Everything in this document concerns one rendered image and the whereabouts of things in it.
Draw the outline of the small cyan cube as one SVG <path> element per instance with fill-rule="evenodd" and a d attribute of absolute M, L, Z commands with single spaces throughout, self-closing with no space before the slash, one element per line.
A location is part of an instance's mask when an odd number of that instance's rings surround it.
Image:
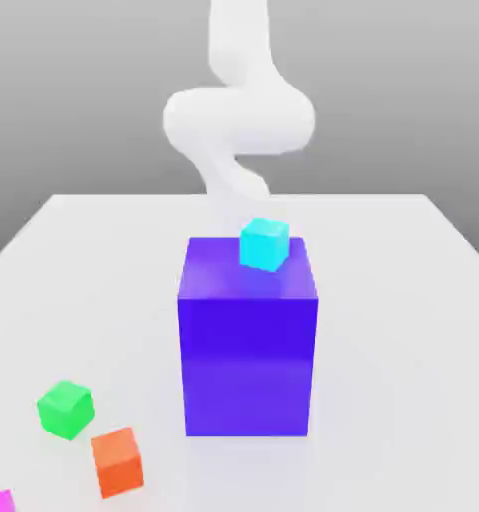
<path fill-rule="evenodd" d="M 252 219 L 240 234 L 240 264 L 276 272 L 289 255 L 289 224 L 265 218 Z"/>

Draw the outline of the small green cube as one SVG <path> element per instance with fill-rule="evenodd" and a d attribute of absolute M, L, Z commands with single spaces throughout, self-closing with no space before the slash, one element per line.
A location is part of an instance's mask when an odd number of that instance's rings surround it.
<path fill-rule="evenodd" d="M 57 382 L 38 401 L 43 429 L 63 439 L 74 439 L 95 417 L 89 388 L 68 380 Z"/>

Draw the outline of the small orange cube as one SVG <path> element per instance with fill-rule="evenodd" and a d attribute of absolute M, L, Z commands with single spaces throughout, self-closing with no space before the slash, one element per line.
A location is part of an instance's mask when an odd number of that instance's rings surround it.
<path fill-rule="evenodd" d="M 142 458 L 130 427 L 93 437 L 91 448 L 103 499 L 144 485 Z"/>

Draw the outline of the large purple box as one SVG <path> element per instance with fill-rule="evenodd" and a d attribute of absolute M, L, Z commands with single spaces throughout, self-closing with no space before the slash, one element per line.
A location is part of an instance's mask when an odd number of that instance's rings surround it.
<path fill-rule="evenodd" d="M 302 239 L 271 273 L 241 265 L 236 238 L 190 238 L 177 297 L 187 435 L 306 435 L 318 304 Z"/>

